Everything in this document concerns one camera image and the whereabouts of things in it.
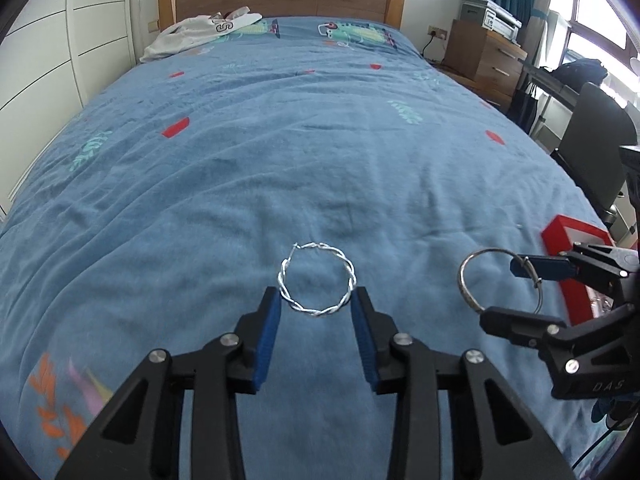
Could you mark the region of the right blue gloved hand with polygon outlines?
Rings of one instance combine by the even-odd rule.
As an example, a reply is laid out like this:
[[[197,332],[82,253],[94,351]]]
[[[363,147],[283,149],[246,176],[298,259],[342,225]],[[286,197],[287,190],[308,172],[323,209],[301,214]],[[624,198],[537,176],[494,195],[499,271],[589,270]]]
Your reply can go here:
[[[612,398],[599,398],[593,404],[590,419],[592,422],[600,422],[605,418],[608,428],[611,428],[616,422],[621,422],[622,425],[625,425],[626,421],[633,419],[638,411],[638,393],[613,396]]]

